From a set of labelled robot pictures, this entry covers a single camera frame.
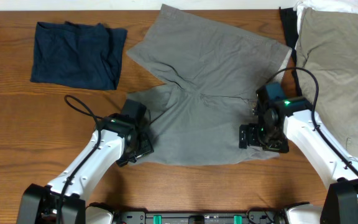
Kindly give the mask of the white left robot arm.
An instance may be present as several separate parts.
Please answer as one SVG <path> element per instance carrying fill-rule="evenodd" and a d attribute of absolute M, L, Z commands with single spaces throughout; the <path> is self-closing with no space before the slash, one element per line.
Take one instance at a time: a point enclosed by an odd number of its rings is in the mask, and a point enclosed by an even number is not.
<path fill-rule="evenodd" d="M 154 150 L 140 124 L 142 115 L 112 114 L 96 123 L 78 157 L 45 187 L 24 192 L 18 223 L 114 223 L 114 212 L 87 201 L 106 171 L 137 162 Z"/>

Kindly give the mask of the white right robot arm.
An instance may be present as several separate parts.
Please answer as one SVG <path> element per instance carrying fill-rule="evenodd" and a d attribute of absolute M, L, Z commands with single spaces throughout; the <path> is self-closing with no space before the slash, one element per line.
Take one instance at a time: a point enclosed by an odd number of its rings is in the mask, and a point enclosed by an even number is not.
<path fill-rule="evenodd" d="M 287 153 L 292 142 L 327 188 L 322 207 L 302 202 L 282 209 L 275 223 L 358 223 L 358 160 L 326 129 L 303 98 L 258 103 L 257 123 L 239 128 L 239 147 Z"/>

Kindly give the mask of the grey shorts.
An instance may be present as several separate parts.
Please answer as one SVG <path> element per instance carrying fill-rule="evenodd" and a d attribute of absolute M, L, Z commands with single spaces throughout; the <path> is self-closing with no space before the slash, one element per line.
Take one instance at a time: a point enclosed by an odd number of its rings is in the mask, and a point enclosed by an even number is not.
<path fill-rule="evenodd" d="M 129 94 L 150 111 L 147 162 L 179 166 L 237 164 L 275 157 L 239 147 L 254 123 L 256 90 L 285 68 L 291 49 L 277 40 L 163 5 L 128 56 L 162 84 Z"/>

